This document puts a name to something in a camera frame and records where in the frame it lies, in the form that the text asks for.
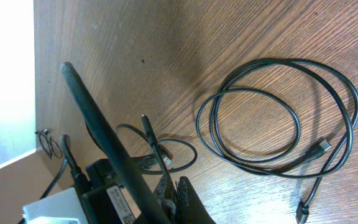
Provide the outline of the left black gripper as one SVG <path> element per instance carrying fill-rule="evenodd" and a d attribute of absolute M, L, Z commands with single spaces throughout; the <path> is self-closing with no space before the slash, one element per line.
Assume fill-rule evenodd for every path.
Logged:
<path fill-rule="evenodd" d="M 160 166 L 155 154 L 132 157 L 141 170 Z M 80 202 L 88 223 L 147 223 L 143 215 L 135 217 L 121 189 L 124 184 L 108 159 L 100 159 L 86 167 L 90 190 L 81 194 Z M 171 223 L 176 223 L 177 197 L 171 177 L 164 174 L 154 195 Z"/>

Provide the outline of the black USB cable long tail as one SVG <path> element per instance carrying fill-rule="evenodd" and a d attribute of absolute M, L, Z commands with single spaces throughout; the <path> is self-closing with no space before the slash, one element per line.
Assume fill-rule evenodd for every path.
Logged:
<path fill-rule="evenodd" d="M 124 124 L 117 125 L 115 128 L 115 132 L 118 133 L 122 129 L 128 129 L 128 130 L 136 133 L 145 142 L 147 142 L 147 144 L 150 146 L 149 154 L 156 155 L 157 160 L 160 163 L 161 167 L 153 166 L 153 168 L 151 168 L 150 170 L 141 170 L 140 169 L 142 174 L 163 175 L 163 174 L 167 174 L 167 173 L 169 173 L 169 174 L 177 173 L 177 172 L 181 172 L 183 170 L 190 168 L 197 161 L 198 153 L 192 144 L 190 144 L 184 140 L 181 140 L 181 139 L 173 139 L 173 138 L 158 140 L 155 135 L 155 131 L 152 127 L 149 117 L 143 114 L 141 117 L 141 121 L 142 121 L 143 129 L 144 129 L 143 131 L 141 131 L 139 128 L 137 128 L 133 125 L 124 123 Z M 171 156 L 170 152 L 167 151 L 165 146 L 163 145 L 166 142 L 175 142 L 175 143 L 179 143 L 181 145 L 188 147 L 193 153 L 193 158 L 191 159 L 191 161 L 183 166 L 168 169 L 167 166 L 169 164 L 169 161 L 172 160 L 172 156 Z"/>

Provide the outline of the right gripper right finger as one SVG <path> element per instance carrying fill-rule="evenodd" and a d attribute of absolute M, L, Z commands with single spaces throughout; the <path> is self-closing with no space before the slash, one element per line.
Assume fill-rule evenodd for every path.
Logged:
<path fill-rule="evenodd" d="M 177 223 L 215 224 L 193 188 L 190 180 L 182 176 L 177 185 L 178 216 Z"/>

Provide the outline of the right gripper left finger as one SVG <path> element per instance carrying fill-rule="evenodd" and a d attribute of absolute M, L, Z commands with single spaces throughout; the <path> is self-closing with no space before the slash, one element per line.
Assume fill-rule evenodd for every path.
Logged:
<path fill-rule="evenodd" d="M 149 186 L 125 147 L 97 106 L 78 72 L 70 62 L 60 67 L 61 73 L 95 140 L 123 181 L 148 223 L 170 223 Z"/>

